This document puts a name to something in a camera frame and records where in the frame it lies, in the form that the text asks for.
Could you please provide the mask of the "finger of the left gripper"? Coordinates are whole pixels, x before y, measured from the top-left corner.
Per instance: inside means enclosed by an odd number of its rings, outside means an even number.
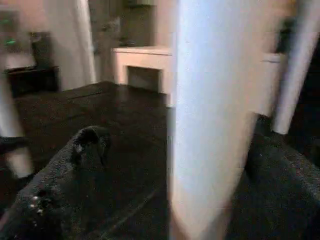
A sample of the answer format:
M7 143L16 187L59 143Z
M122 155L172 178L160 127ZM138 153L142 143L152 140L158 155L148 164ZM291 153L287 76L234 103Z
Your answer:
M11 152L18 148L27 147L28 140L23 136L18 137L8 137L1 136L0 137L0 151L1 152Z

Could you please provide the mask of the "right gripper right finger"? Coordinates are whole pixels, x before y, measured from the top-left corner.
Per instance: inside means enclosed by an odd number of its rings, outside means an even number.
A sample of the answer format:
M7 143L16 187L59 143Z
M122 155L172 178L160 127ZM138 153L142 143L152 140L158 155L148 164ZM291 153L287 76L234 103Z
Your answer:
M255 138L233 206L234 240L318 240L320 170L281 142Z

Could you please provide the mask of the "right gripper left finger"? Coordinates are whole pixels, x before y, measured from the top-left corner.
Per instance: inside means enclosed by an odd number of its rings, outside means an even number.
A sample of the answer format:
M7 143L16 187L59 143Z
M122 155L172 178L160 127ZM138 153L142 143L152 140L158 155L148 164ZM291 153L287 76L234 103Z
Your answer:
M108 130L81 129L21 189L0 221L3 240L76 240L107 204Z

